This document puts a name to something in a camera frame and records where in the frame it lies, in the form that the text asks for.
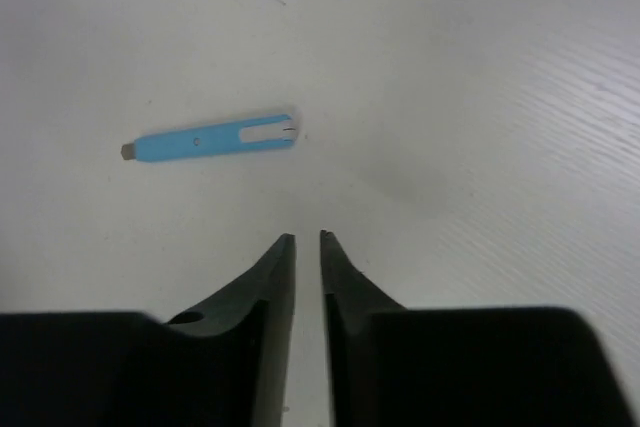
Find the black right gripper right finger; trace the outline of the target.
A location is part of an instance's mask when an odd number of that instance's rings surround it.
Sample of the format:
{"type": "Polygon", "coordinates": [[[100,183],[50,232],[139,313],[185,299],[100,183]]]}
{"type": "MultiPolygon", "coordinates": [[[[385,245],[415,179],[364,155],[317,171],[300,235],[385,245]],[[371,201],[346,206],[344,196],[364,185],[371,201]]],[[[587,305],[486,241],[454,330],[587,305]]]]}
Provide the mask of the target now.
{"type": "Polygon", "coordinates": [[[337,426],[632,426],[590,325],[560,307],[416,310],[320,235],[337,426]]]}

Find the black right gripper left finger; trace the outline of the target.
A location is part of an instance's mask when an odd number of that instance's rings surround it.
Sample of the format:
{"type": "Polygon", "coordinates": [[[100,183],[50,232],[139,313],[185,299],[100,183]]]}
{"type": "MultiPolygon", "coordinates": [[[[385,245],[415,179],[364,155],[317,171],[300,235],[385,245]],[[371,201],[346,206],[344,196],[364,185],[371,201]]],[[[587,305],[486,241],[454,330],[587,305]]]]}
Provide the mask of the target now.
{"type": "Polygon", "coordinates": [[[5,426],[277,426],[295,239],[161,322],[140,312],[5,314],[5,426]]]}

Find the light blue utility knife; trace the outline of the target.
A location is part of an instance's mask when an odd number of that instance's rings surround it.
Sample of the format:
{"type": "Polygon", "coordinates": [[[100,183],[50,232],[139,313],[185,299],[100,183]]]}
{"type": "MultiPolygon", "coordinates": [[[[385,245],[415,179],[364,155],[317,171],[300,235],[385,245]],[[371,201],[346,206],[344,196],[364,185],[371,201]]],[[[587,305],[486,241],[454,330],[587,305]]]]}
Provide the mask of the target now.
{"type": "Polygon", "coordinates": [[[125,161],[155,163],[292,146],[298,135],[287,114],[254,117],[139,137],[121,147],[125,161]]]}

